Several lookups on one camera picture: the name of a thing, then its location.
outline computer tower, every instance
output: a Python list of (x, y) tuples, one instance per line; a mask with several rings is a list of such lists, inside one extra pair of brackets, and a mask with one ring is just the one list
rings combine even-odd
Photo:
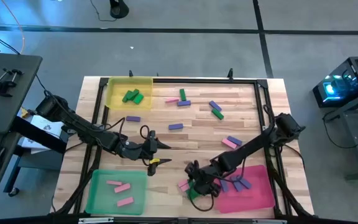
[(358, 57), (349, 57), (313, 88), (320, 108), (341, 107), (358, 97)]

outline green tray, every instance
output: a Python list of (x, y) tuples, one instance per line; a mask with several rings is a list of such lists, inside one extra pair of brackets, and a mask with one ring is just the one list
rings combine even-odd
[[(119, 193), (108, 180), (130, 183), (131, 188)], [(90, 214), (141, 215), (144, 211), (147, 176), (143, 171), (96, 170), (93, 172), (85, 211)], [(133, 197), (134, 203), (117, 207), (119, 200)]]

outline glowing blue light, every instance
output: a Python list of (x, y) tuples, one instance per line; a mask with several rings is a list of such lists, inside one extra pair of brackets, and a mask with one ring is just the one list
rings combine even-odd
[(328, 94), (334, 94), (335, 93), (334, 88), (333, 88), (333, 86), (331, 84), (326, 85), (326, 90), (327, 90)]
[(327, 100), (339, 100), (339, 99), (341, 99), (340, 96), (327, 97), (325, 100), (323, 100), (323, 103)]

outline pink block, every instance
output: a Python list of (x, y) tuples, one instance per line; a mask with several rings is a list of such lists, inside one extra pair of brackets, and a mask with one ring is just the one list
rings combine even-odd
[(237, 147), (236, 144), (234, 144), (233, 142), (230, 142), (230, 141), (227, 140), (227, 139), (223, 139), (223, 140), (222, 140), (222, 143), (225, 144), (225, 145), (227, 145), (227, 146), (229, 146), (229, 147), (232, 148), (232, 149), (236, 149), (236, 147)]
[(181, 186), (183, 186), (183, 185), (185, 185), (185, 184), (187, 184), (187, 180), (181, 180), (181, 181), (179, 181), (179, 183), (178, 183), (178, 187), (181, 187)]
[(129, 198), (119, 200), (117, 202), (117, 207), (121, 207), (123, 205), (127, 205), (127, 204), (130, 204), (130, 203), (134, 203), (134, 198), (133, 197), (129, 197)]
[(108, 181), (106, 181), (106, 184), (111, 184), (111, 185), (118, 185), (118, 186), (121, 186), (121, 185), (122, 185), (122, 182), (119, 182), (119, 181), (113, 181), (113, 180), (108, 180)]
[(118, 193), (118, 192), (122, 192), (122, 191), (124, 191), (124, 190), (130, 189), (130, 187), (131, 187), (130, 184), (124, 184), (124, 185), (121, 185), (121, 186), (119, 186), (119, 187), (116, 187), (116, 188), (114, 189), (114, 191), (115, 191), (115, 193)]
[(173, 102), (178, 102), (178, 101), (179, 101), (178, 98), (172, 98), (172, 99), (165, 100), (165, 103), (173, 103)]
[(188, 184), (185, 184), (185, 185), (180, 187), (180, 190), (183, 191), (183, 192), (187, 191), (188, 189), (190, 189), (190, 186)]

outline pink tray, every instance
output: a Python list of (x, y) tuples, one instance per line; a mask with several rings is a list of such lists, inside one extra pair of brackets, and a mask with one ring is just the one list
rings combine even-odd
[[(241, 175), (241, 168), (237, 169), (225, 179), (230, 179), (231, 176), (237, 175)], [(238, 192), (234, 188), (234, 185), (228, 182), (227, 186), (229, 187), (229, 191), (221, 191), (219, 194), (219, 197), (216, 200), (216, 208), (221, 213), (242, 212), (274, 207), (275, 201), (265, 166), (258, 165), (245, 167), (244, 178), (252, 184), (251, 189), (244, 188)], [(215, 183), (220, 185), (218, 179), (215, 180)]]

